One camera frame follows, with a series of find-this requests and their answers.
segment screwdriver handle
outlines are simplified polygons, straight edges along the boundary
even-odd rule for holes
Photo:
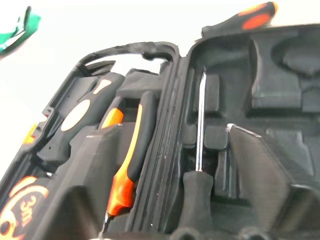
[[[199,232],[213,228],[210,203],[213,185],[214,178],[203,171],[183,175],[184,199],[179,227],[192,227]]]
[[[105,115],[100,122],[98,127],[99,129],[104,129],[110,127],[115,124],[122,123],[122,119],[124,118],[124,111],[126,108],[126,101],[123,97],[117,96],[109,106]]]
[[[156,125],[157,102],[152,91],[140,100],[134,131],[126,157],[113,177],[107,213],[116,216],[123,208],[132,207],[135,182],[141,172]]]
[[[259,28],[268,23],[276,14],[278,5],[269,1],[250,7],[231,18],[213,26],[202,28],[201,35],[241,32]]]
[[[44,164],[60,166],[70,156],[71,139],[85,126],[99,122],[116,95],[125,77],[109,72],[96,87],[84,96],[64,119],[50,141],[38,152]]]

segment orange tape measure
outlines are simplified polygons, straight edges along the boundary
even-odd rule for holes
[[[22,240],[32,221],[33,212],[47,197],[47,178],[26,176],[9,193],[9,201],[0,214],[0,240]]]

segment black screwdriver handle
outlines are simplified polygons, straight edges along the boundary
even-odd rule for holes
[[[139,103],[133,132],[133,134],[137,132],[137,136],[132,136],[132,140],[134,140],[134,137],[136,140],[131,161],[127,169],[127,175],[133,182],[139,177],[147,149],[154,134],[156,112],[157,102],[155,94],[152,91],[145,92]]]
[[[109,72],[99,80],[92,91],[80,100],[50,141],[38,152],[37,155],[45,165],[57,167],[68,160],[71,139],[83,127],[101,121],[124,79],[125,77],[120,74]]]
[[[199,232],[213,228],[210,197],[214,178],[203,171],[183,175],[184,199],[179,227],[192,227]]]
[[[211,34],[236,33],[256,29],[268,23],[275,16],[277,10],[278,5],[272,1],[250,7],[217,25],[203,27],[201,35],[205,37]]]

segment black plastic tool case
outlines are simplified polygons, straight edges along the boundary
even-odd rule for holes
[[[108,55],[134,53],[167,61],[159,76],[132,70],[127,75],[132,82],[117,92],[130,99],[127,122],[134,122],[137,99],[144,91],[141,87],[157,92],[158,109],[134,206],[116,217],[104,236],[320,239],[319,39],[318,25],[304,25],[213,34],[200,39],[186,57],[180,57],[178,47],[167,42],[133,43],[89,54],[75,66],[44,110],[48,118],[37,126],[35,142],[21,146],[7,170],[0,184],[0,207],[24,176],[46,176],[36,152],[62,123],[71,102],[85,95],[113,62],[86,64]],[[307,48],[309,55],[301,55],[300,48]],[[204,66],[204,171],[214,176],[213,223],[212,229],[199,232],[178,224],[184,202],[183,175],[195,169],[199,84]],[[268,139],[279,152],[275,159],[280,167],[270,167],[275,163],[262,161],[259,155],[255,162],[239,163],[226,131],[231,123]],[[104,173],[95,171],[92,176],[93,168],[84,172],[78,169],[72,180],[48,187],[48,199],[34,213],[24,239],[97,237],[105,214],[100,210],[105,199],[99,199]]]

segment screwdriver shaft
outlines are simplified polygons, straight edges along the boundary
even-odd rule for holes
[[[198,126],[197,126],[197,140],[196,140],[196,158],[195,170],[202,172],[203,167],[203,149],[204,149],[204,122],[205,122],[205,93],[206,93],[207,74],[206,69],[203,70],[200,88],[199,88],[199,108],[198,108]]]
[[[104,216],[104,222],[103,222],[102,229],[101,229],[101,231],[99,232],[99,235],[98,235],[98,239],[102,239],[102,235],[103,235],[103,233],[105,233],[107,231],[111,220],[112,220],[112,216],[110,216],[108,214],[108,212],[106,212],[105,216]]]

